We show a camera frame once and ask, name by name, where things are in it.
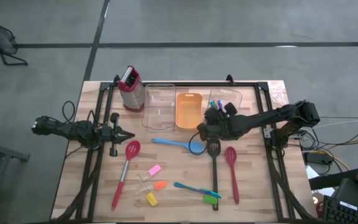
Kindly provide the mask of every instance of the blue ladle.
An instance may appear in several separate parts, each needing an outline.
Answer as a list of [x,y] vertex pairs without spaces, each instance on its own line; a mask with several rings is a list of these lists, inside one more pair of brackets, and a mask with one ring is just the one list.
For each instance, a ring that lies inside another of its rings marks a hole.
[[[175,142],[166,139],[152,139],[152,142],[160,143],[160,144],[169,144],[172,146],[182,146],[190,151],[189,142]],[[204,145],[198,141],[192,141],[190,147],[191,147],[191,151],[194,154],[201,154],[204,151]]]

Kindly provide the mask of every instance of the wooden tabletop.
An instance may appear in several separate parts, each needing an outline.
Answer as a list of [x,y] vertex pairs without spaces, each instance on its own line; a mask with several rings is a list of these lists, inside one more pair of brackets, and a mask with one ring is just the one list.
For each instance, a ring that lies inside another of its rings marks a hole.
[[[273,107],[276,108],[287,104],[288,98],[284,82],[266,82],[269,83]],[[86,119],[89,110],[95,109],[99,84],[100,82],[84,82],[76,120]],[[240,114],[251,115],[258,113],[253,88],[230,87],[230,89],[242,93],[241,108],[238,110]],[[203,96],[203,110],[205,110],[210,90],[211,87],[177,87],[177,94],[186,92],[200,93]],[[135,133],[136,136],[121,145],[117,145],[117,157],[109,156],[111,143],[108,142],[105,145],[94,222],[276,221],[269,170],[260,128],[252,129],[238,141],[221,141],[222,151],[217,158],[217,164],[218,190],[219,194],[222,195],[222,199],[219,200],[219,211],[213,211],[211,205],[203,203],[202,195],[173,186],[174,182],[179,182],[191,187],[212,189],[212,158],[208,153],[195,156],[182,147],[150,142],[152,138],[186,142],[189,141],[195,131],[181,131],[178,129],[173,131],[153,131],[143,127],[143,112],[134,113],[125,110],[122,106],[121,95],[117,89],[114,90],[113,94],[112,112],[120,114],[119,125],[121,128]],[[141,144],[141,149],[139,155],[129,163],[124,191],[133,189],[132,186],[138,183],[137,174],[145,177],[148,174],[147,171],[156,164],[160,165],[162,170],[149,179],[146,185],[152,185],[158,180],[166,180],[168,185],[163,190],[152,190],[158,200],[156,207],[149,205],[144,192],[129,191],[121,195],[117,208],[115,211],[111,211],[112,198],[125,162],[125,148],[131,140],[138,140]],[[78,142],[70,142],[67,153],[79,146]],[[237,151],[235,170],[240,195],[239,205],[236,205],[233,200],[230,168],[224,157],[224,151],[228,146],[234,147]],[[62,214],[78,193],[85,158],[86,149],[80,149],[65,160],[52,218]],[[286,148],[284,160],[292,192],[306,210],[316,216],[300,149],[298,147]],[[285,200],[281,191],[280,195],[285,209]],[[87,211],[88,204],[85,203],[84,216],[86,216]]]

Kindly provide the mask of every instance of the red cheese grater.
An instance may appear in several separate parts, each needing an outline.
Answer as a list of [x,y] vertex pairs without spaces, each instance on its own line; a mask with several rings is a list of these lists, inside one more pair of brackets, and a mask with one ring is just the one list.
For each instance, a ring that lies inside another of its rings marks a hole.
[[145,91],[139,73],[132,65],[118,82],[118,89],[121,92],[124,107],[127,110],[138,112],[143,109],[145,100]]

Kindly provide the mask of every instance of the black slotted spoon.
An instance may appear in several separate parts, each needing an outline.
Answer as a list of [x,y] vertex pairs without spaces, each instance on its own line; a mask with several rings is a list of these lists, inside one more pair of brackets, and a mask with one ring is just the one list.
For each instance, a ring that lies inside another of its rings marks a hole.
[[[216,170],[216,157],[221,153],[221,142],[218,139],[209,139],[206,143],[206,150],[212,157],[213,166],[213,192],[218,193],[218,172]],[[212,205],[214,211],[218,211],[218,203]]]

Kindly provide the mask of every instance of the red spatula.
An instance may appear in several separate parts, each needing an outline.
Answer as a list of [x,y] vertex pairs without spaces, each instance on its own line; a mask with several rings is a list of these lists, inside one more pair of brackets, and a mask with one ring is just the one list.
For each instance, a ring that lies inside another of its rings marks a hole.
[[119,196],[121,195],[121,190],[122,187],[124,186],[124,179],[128,169],[129,161],[133,157],[135,157],[139,153],[139,151],[140,151],[140,143],[138,141],[131,141],[125,149],[125,156],[127,157],[127,160],[125,161],[124,169],[122,170],[121,178],[119,179],[119,184],[116,190],[116,194],[114,196],[114,200],[112,201],[112,205],[111,205],[112,211],[116,208],[119,200]]
[[240,203],[239,188],[237,186],[236,173],[234,172],[234,163],[237,159],[236,150],[233,147],[228,147],[225,152],[227,163],[231,169],[231,179],[233,185],[233,196],[236,204]]

